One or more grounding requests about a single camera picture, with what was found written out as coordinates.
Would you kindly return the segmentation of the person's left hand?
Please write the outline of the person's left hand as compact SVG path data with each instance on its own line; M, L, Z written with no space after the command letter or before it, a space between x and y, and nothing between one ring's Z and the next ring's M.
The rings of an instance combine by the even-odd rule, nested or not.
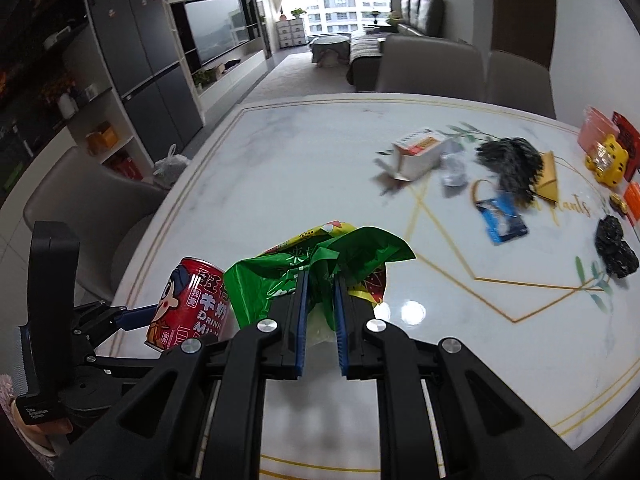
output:
M73 425L68 418L29 425L24 422L15 400L11 402L10 410L18 432L38 453L54 457L64 450L67 445L66 436L73 431Z

